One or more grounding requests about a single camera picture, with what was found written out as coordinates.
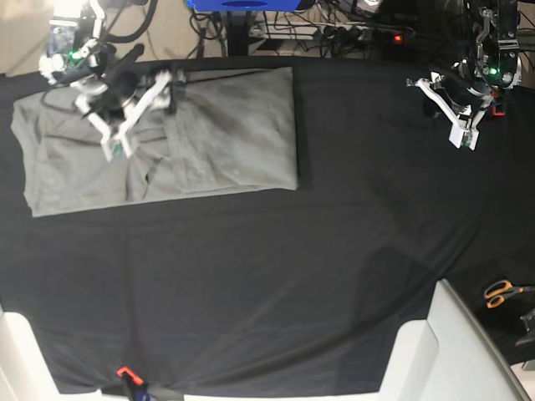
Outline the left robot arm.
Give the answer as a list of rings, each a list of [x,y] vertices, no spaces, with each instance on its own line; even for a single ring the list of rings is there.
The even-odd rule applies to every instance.
[[[509,92],[522,81],[522,54],[534,50],[534,27],[521,26],[517,1],[464,1],[457,61],[430,66],[430,76],[407,80],[435,114],[451,122],[449,141],[476,148],[486,114],[506,114]]]

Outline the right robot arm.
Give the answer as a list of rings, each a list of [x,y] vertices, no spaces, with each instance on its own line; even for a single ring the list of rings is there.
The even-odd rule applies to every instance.
[[[48,44],[39,72],[51,89],[78,92],[69,113],[78,112],[100,133],[107,160],[131,157],[139,145],[134,127],[145,114],[176,112],[176,86],[186,82],[183,71],[164,66],[138,76],[133,66],[145,51],[139,38],[155,14],[155,1],[135,1],[145,10],[142,24],[131,34],[115,36],[115,19],[107,18],[107,2],[56,1],[49,22]]]

